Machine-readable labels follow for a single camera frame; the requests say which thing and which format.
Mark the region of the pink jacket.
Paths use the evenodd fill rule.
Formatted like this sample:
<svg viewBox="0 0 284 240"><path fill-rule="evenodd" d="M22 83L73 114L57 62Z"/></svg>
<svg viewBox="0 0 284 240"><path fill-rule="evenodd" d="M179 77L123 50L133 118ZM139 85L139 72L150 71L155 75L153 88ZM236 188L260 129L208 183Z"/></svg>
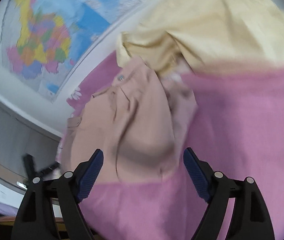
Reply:
<svg viewBox="0 0 284 240"><path fill-rule="evenodd" d="M191 89L159 78L135 57L68 120L61 170L75 170L99 149L104 157L99 183L165 180L177 170L195 109Z"/></svg>

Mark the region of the grey wardrobe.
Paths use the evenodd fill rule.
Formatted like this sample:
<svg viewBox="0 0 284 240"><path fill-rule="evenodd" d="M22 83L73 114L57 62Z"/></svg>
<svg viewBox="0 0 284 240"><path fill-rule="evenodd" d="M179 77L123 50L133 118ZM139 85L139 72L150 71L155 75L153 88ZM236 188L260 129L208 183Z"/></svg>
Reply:
<svg viewBox="0 0 284 240"><path fill-rule="evenodd" d="M19 188L25 182L25 154L33 156L36 171L53 164L59 140L0 102L0 183Z"/></svg>

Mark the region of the colourful wall map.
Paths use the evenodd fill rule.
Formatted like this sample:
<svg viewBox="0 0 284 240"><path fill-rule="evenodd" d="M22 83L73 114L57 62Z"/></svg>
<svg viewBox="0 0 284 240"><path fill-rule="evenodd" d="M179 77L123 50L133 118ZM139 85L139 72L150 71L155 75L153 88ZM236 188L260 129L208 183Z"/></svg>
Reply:
<svg viewBox="0 0 284 240"><path fill-rule="evenodd" d="M2 65L43 98L54 101L93 44L142 0L9 0Z"/></svg>

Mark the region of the cream yellow garment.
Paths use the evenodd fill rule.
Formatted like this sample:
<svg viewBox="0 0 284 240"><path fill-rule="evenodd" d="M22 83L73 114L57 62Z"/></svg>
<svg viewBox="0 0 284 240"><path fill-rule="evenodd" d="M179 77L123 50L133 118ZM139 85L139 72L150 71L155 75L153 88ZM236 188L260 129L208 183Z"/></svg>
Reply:
<svg viewBox="0 0 284 240"><path fill-rule="evenodd" d="M118 65L135 56L161 75L180 57L215 75L284 69L284 10L272 0L161 0L118 38Z"/></svg>

